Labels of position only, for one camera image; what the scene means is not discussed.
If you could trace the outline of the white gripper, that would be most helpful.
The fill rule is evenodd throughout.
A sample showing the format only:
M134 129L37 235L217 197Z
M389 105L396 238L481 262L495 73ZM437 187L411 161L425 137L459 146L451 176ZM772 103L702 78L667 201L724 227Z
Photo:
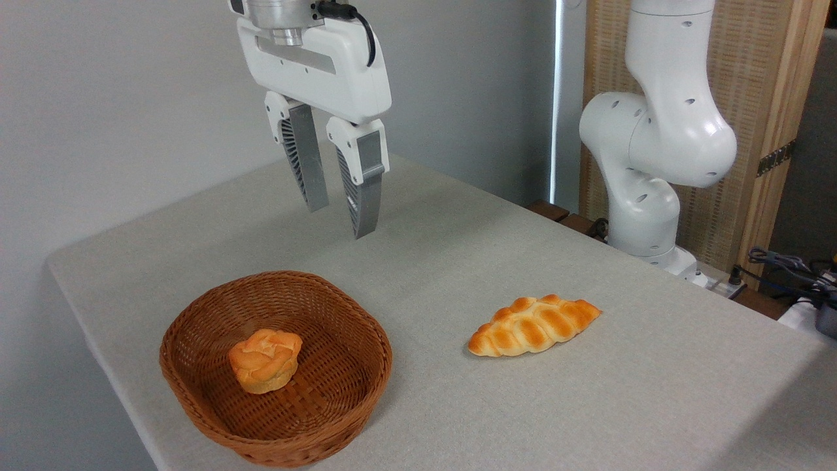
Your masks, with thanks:
M369 66L367 30L358 22L326 19L303 31L301 46L277 45L244 18L237 27L252 77L272 90L264 98L271 132L308 210L329 205L311 105L337 116L326 132L337 149L354 236L374 232L383 174L390 170L385 128L375 120L392 105L382 50Z

